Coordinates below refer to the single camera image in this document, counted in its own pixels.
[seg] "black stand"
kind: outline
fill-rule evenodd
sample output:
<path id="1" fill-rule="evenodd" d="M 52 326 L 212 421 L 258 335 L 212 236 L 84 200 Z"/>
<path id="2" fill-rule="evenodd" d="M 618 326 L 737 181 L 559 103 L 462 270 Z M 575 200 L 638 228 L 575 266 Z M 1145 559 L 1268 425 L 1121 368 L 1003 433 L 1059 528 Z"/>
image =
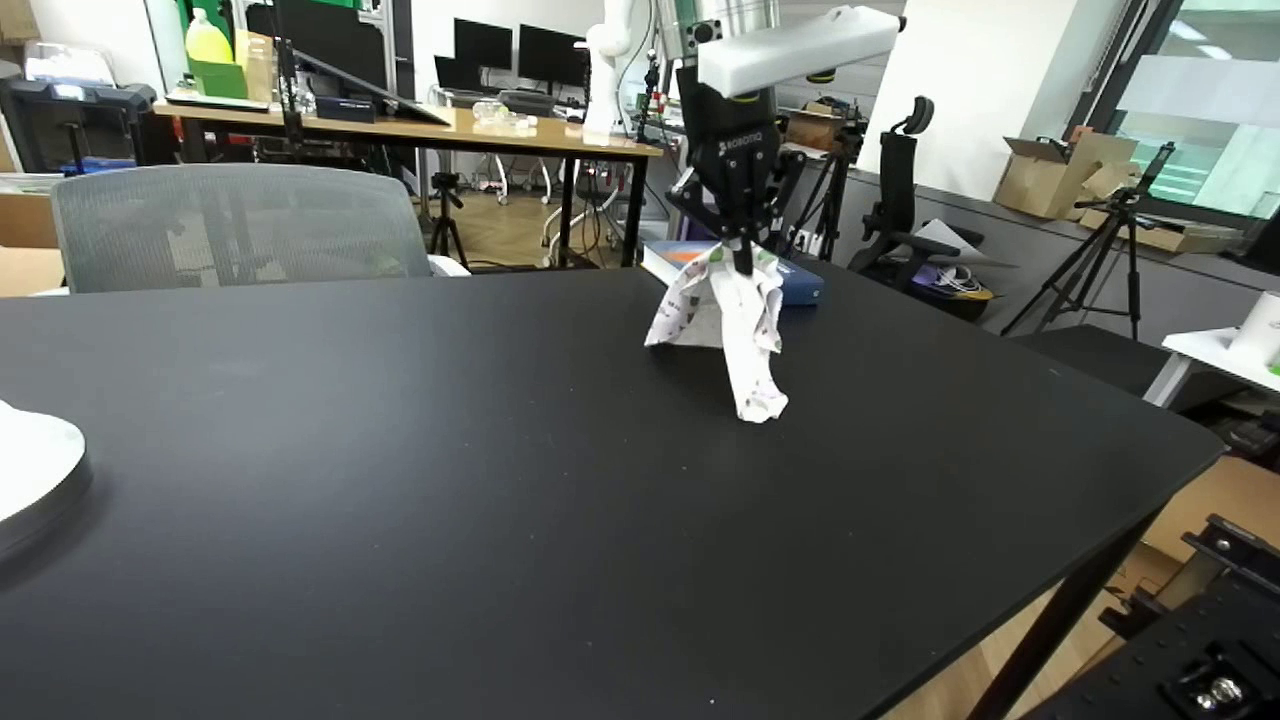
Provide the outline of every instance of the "black stand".
<path id="1" fill-rule="evenodd" d="M 439 213 L 434 220 L 434 236 L 427 236 L 427 252 L 437 254 L 455 254 L 465 266 L 470 266 L 470 252 L 465 252 L 465 241 L 455 230 L 455 220 L 449 217 L 449 206 L 465 206 L 462 192 L 455 192 L 455 173 L 437 173 L 434 177 L 434 188 L 439 192 Z"/>
<path id="2" fill-rule="evenodd" d="M 1063 313 L 1111 313 L 1111 315 L 1127 315 L 1127 338 L 1135 338 L 1135 322 L 1140 322 L 1135 202 L 1151 192 L 1172 147 L 1178 145 L 1160 145 L 1160 150 L 1148 162 L 1148 173 L 1140 177 L 1140 182 L 1111 192 L 1103 202 L 1082 202 L 1082 206 L 1107 213 L 1103 224 L 1098 230 L 1087 230 L 1087 241 L 1049 270 L 1039 290 L 1002 326 L 1002 335 L 1015 330 L 1039 308 L 1037 330 L 1046 322 L 1059 319 Z M 1127 297 L 1126 298 L 1127 302 L 1126 308 L 1087 308 L 1087 297 L 1094 297 L 1100 266 L 1111 254 L 1121 230 L 1127 241 L 1127 246 L 1126 246 L 1126 254 L 1127 254 Z"/>

